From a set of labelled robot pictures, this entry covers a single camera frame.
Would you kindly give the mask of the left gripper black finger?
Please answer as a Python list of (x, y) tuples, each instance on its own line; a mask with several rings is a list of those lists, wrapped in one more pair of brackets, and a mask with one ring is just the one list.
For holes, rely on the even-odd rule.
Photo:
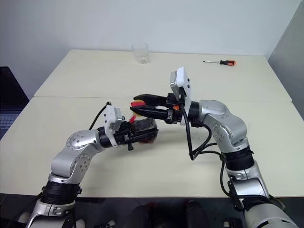
[(153, 143), (157, 138), (158, 128), (136, 131), (132, 134), (132, 143)]

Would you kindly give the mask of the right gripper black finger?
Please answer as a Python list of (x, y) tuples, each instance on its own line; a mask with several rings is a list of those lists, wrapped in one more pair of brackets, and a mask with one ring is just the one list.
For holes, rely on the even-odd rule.
[(153, 106), (134, 106), (130, 107), (130, 109), (140, 116), (152, 119), (165, 120), (168, 116), (167, 110), (158, 109)]
[(151, 94), (142, 94), (135, 96), (133, 98), (133, 107), (134, 106), (163, 106), (167, 105), (167, 97), (151, 95)]

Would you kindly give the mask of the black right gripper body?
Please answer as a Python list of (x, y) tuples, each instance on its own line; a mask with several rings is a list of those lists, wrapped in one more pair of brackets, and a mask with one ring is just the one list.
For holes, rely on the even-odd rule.
[(168, 93), (166, 98), (167, 124), (177, 124), (182, 121), (183, 113), (186, 111), (185, 93), (180, 92), (176, 98), (173, 93)]

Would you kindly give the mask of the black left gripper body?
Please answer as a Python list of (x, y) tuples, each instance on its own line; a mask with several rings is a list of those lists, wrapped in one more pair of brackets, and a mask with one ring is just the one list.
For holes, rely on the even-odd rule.
[(123, 121), (119, 130), (114, 133), (114, 139), (117, 145), (127, 145), (128, 151), (133, 150), (133, 134), (131, 132), (131, 125), (127, 121)]

